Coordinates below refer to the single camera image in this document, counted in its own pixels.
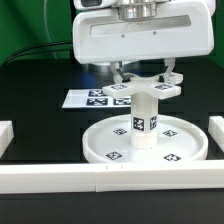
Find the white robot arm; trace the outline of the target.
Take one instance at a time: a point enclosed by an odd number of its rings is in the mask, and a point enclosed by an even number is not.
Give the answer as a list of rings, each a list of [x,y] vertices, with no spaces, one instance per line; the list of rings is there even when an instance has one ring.
[[[165,59],[214,48],[216,0],[74,0],[73,49],[81,64]]]

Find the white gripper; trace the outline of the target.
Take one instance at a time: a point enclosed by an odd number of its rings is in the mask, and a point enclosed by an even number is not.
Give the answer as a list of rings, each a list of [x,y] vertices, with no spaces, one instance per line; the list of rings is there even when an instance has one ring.
[[[159,76],[169,82],[175,59],[207,55],[214,48],[214,0],[74,0],[72,27],[81,64],[110,63],[115,82],[129,82],[125,61],[165,59]]]

